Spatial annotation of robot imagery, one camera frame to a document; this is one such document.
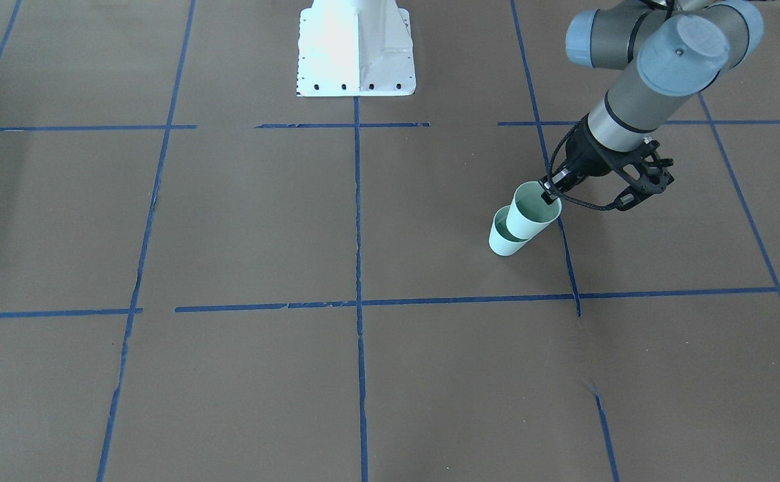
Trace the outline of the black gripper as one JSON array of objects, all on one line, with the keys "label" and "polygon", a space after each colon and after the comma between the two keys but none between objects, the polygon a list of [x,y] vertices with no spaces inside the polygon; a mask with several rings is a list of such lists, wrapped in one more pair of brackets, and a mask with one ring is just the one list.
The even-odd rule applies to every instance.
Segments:
[{"label": "black gripper", "polygon": [[546,205],[552,205],[564,196],[568,183],[580,183],[588,177],[603,177],[612,171],[607,158],[615,152],[592,134],[588,118],[583,116],[567,132],[553,153],[553,157],[557,157],[564,150],[563,161],[553,163],[553,173],[538,180],[542,188],[540,198]]}]

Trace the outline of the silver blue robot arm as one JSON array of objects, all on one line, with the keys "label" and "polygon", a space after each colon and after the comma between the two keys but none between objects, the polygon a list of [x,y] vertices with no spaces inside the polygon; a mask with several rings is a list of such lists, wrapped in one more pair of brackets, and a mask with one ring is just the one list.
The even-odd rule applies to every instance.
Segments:
[{"label": "silver blue robot arm", "polygon": [[539,184],[542,200],[569,200],[590,177],[614,173],[625,189],[602,210],[627,211],[674,182],[671,159],[653,134],[693,95],[741,65],[759,46],[765,24],[747,1],[625,1],[577,13],[565,34],[571,63],[618,70],[620,77],[557,146],[564,161]]}]

